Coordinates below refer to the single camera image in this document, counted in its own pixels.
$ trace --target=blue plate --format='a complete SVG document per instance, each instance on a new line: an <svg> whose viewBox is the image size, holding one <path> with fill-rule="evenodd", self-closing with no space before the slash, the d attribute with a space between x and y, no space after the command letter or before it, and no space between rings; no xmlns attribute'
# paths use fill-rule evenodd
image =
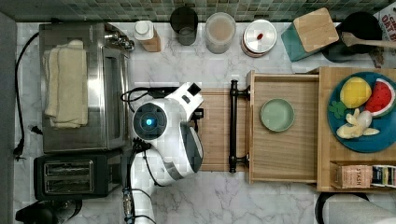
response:
<svg viewBox="0 0 396 224"><path fill-rule="evenodd" d="M330 97L328 106L332 105L332 101L340 102L340 91L344 86L344 83L351 77L361 77L367 81L370 87L373 89L375 85L375 81L377 78L382 78L386 80L390 85L392 85L393 89L396 90L395 83L390 80L388 77L380 75L378 73L373 72L361 72L353 74L349 77L346 77L342 80L332 92ZM360 112L364 109L364 105L360 107ZM327 110L327 119L329 121L330 129L335 137L340 141L344 146L363 153L369 152L377 152L383 150L389 146L391 146L396 141L396 109L395 106L393 107L392 111L390 111L387 115L380 117L380 118L373 118L373 122L371 123L370 127L378 129L380 133L376 135L370 136L361 136L359 138L352 138L352 139L344 139L340 138L336 132L337 129L344 124L347 123L346 115L353 114L355 109L347 109L344 113L344 116L340 119L336 118L334 113L331 112L328 108Z"/></svg>

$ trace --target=lemon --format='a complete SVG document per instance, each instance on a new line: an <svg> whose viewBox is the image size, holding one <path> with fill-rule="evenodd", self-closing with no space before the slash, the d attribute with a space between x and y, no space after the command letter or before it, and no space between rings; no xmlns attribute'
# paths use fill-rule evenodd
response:
<svg viewBox="0 0 396 224"><path fill-rule="evenodd" d="M363 78L352 77L341 89L340 98L346 108L356 108L366 103L371 94L372 90Z"/></svg>

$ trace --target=wooden tray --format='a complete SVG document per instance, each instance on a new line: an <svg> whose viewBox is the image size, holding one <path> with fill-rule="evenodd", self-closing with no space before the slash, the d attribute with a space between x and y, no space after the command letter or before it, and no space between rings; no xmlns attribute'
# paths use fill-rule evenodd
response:
<svg viewBox="0 0 396 224"><path fill-rule="evenodd" d="M377 72L396 80L395 69L331 68L320 67L319 113L318 113L318 191L370 192L384 189L336 189L330 184L330 163L343 164L387 164L396 161L396 144L376 152L359 153L342 145L332 134L327 121L327 105L334 88L344 78L357 72Z"/></svg>
<svg viewBox="0 0 396 224"><path fill-rule="evenodd" d="M318 75L247 74L249 183L317 182L318 81ZM294 123L282 133L269 131L259 119L262 105L273 98L294 108Z"/></svg>

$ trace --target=drawer handle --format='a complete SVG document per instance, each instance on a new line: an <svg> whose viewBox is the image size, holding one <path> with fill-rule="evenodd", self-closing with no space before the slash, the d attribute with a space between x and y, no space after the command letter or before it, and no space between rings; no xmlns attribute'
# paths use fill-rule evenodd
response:
<svg viewBox="0 0 396 224"><path fill-rule="evenodd" d="M230 89L230 156L228 158L228 163L230 164L230 173L236 173L236 164L244 163L248 166L248 154L244 157L236 157L236 121L237 121L237 109L238 109L238 97L245 97L250 100L250 86L245 90L238 90L238 81L231 81Z"/></svg>

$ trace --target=watermelon slice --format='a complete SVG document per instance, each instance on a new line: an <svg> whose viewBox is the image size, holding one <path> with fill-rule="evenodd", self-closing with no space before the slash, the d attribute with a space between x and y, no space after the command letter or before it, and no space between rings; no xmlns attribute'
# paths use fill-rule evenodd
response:
<svg viewBox="0 0 396 224"><path fill-rule="evenodd" d="M395 90L386 80L378 78L364 109L370 111L373 117L377 118L388 114L394 103Z"/></svg>

